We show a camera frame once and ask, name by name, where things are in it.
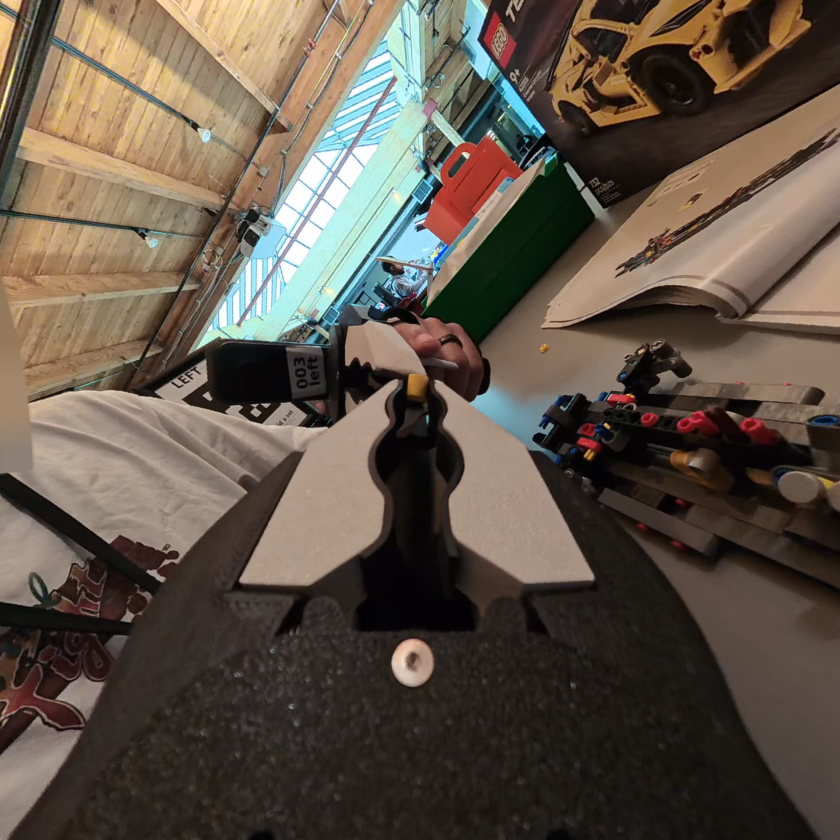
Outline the lego instruction booklet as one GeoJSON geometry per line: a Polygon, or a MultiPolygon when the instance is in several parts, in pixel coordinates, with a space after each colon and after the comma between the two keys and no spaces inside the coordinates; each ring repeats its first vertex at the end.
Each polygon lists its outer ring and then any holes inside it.
{"type": "Polygon", "coordinates": [[[548,306],[544,329],[659,303],[740,317],[838,223],[838,120],[766,125],[668,177],[548,306]]]}

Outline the black framed marker sign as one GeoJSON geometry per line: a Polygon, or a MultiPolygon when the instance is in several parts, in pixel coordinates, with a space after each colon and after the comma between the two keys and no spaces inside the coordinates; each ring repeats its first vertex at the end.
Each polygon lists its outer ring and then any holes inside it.
{"type": "Polygon", "coordinates": [[[324,427],[327,420],[313,404],[292,401],[227,405],[208,389],[207,351],[222,342],[215,339],[133,388],[138,396],[162,399],[227,414],[255,424],[279,427],[324,427]]]}

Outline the black lego set box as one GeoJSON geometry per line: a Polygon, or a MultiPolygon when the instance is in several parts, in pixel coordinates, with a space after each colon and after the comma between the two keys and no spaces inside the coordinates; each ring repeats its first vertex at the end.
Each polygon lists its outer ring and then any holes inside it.
{"type": "Polygon", "coordinates": [[[478,39],[604,207],[838,84],[834,1],[489,2],[478,39]]]}

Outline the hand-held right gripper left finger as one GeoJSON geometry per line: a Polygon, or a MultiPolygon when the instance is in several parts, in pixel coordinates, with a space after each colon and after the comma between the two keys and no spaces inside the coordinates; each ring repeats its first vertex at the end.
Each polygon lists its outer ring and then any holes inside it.
{"type": "Polygon", "coordinates": [[[327,596],[353,615],[364,601],[362,560],[386,541],[393,503],[375,450],[395,421],[389,382],[304,451],[238,578],[245,591],[327,596]]]}

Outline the red plastic case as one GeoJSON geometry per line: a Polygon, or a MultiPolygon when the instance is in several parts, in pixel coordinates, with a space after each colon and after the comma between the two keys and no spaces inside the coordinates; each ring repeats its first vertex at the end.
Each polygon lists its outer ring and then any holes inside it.
{"type": "Polygon", "coordinates": [[[442,185],[427,212],[426,230],[451,246],[499,184],[516,181],[521,174],[522,169],[490,138],[460,144],[441,167],[442,185]]]}

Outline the person's left hand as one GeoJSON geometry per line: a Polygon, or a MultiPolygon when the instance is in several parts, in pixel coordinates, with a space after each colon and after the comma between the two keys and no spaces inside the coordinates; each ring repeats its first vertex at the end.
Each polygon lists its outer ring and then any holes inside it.
{"type": "Polygon", "coordinates": [[[444,362],[444,366],[433,365],[430,375],[468,403],[474,402],[486,390],[487,366],[478,347],[461,326],[438,318],[420,318],[415,322],[391,318],[388,323],[422,361],[444,362]]]}

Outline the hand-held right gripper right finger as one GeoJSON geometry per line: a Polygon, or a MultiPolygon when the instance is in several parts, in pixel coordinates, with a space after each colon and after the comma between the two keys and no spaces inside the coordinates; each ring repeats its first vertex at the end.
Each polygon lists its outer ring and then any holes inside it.
{"type": "Polygon", "coordinates": [[[460,458],[447,498],[456,587],[479,614],[500,599],[592,588],[594,572],[531,451],[446,384],[434,391],[460,458]]]}

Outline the green storage bin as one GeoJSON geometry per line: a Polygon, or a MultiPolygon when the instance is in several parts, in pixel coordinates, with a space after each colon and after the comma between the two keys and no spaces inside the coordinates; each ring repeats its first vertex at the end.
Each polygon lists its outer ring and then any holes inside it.
{"type": "Polygon", "coordinates": [[[458,324],[480,343],[592,224],[594,213],[553,155],[539,177],[423,316],[458,324]]]}

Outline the person's white t-shirt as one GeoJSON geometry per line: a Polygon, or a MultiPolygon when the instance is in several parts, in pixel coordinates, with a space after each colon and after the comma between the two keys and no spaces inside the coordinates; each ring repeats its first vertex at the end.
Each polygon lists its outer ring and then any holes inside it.
{"type": "MultiPolygon", "coordinates": [[[[123,392],[31,406],[28,487],[166,577],[247,491],[320,428],[261,425],[123,392]]],[[[2,601],[132,621],[151,600],[119,573],[2,499],[2,601]]],[[[63,764],[125,641],[2,630],[2,817],[25,812],[63,764]]]]}

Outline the lego car chassis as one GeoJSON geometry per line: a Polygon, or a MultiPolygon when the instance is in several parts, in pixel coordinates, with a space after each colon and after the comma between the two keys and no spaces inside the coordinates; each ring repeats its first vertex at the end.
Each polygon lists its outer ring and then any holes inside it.
{"type": "Polygon", "coordinates": [[[716,560],[731,546],[838,590],[838,405],[814,386],[691,373],[670,343],[642,343],[610,390],[559,395],[533,443],[678,549],[716,560]]]}

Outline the white cardboard sheet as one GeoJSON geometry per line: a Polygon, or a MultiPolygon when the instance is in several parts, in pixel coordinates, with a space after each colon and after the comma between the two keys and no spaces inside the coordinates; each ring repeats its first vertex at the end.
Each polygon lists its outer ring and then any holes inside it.
{"type": "Polygon", "coordinates": [[[455,242],[447,247],[444,257],[431,280],[429,295],[434,298],[455,277],[458,271],[484,240],[499,225],[516,202],[539,177],[545,176],[547,162],[554,163],[553,156],[543,156],[517,179],[503,179],[479,208],[478,213],[458,234],[455,242]]]}

